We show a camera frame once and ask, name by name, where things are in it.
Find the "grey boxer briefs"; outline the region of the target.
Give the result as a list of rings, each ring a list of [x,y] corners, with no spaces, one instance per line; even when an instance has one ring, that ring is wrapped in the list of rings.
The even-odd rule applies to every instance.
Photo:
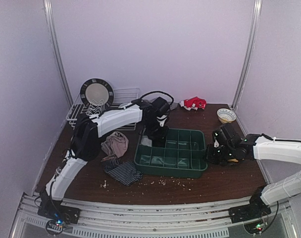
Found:
[[[147,136],[143,135],[140,144],[143,146],[152,147],[152,140],[149,139]]]

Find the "green compartment tray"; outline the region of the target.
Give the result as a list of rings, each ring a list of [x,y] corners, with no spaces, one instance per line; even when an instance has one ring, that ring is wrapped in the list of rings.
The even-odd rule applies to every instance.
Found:
[[[207,170],[205,136],[200,130],[170,128],[159,146],[143,146],[139,142],[134,163],[146,175],[198,179]]]

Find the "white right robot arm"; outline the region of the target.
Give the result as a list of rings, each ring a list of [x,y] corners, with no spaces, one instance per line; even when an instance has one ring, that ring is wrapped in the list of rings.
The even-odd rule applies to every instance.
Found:
[[[301,165],[300,139],[277,139],[264,133],[247,134],[242,138],[226,123],[212,132],[212,140],[204,159],[215,165],[231,165],[244,159]],[[301,194],[301,170],[276,183],[258,187],[247,205],[229,209],[230,219],[232,223],[258,219],[271,213],[271,204],[298,194]]]

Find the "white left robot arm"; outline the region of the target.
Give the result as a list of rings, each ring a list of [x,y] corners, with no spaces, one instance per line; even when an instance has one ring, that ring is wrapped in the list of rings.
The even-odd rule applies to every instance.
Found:
[[[45,230],[49,235],[57,236],[69,224],[78,222],[80,210],[61,203],[76,175],[98,156],[102,137],[120,127],[142,121],[150,138],[162,139],[168,131],[165,122],[173,103],[162,97],[151,102],[140,97],[116,109],[78,117],[65,157],[38,196],[41,200],[38,215],[48,218]]]

